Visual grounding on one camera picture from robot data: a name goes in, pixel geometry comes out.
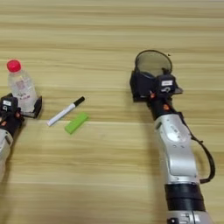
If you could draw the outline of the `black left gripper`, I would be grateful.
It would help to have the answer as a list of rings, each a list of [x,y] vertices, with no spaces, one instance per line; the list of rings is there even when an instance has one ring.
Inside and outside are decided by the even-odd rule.
[[[24,117],[37,118],[42,109],[42,97],[40,96],[35,105],[34,110],[32,112],[21,112]],[[2,119],[0,122],[0,130],[6,130],[10,133],[12,137],[18,132],[18,129],[22,126],[23,121],[25,119],[19,115],[8,115]]]

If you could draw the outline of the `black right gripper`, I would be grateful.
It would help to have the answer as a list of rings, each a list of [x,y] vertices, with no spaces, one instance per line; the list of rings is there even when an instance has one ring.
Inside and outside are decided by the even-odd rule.
[[[170,75],[169,69],[162,68],[163,75]],[[160,116],[177,114],[177,110],[172,106],[172,97],[181,95],[182,88],[177,88],[173,93],[153,93],[155,77],[150,73],[140,73],[133,71],[130,76],[130,88],[134,102],[146,102],[150,109],[153,119],[157,120]]]

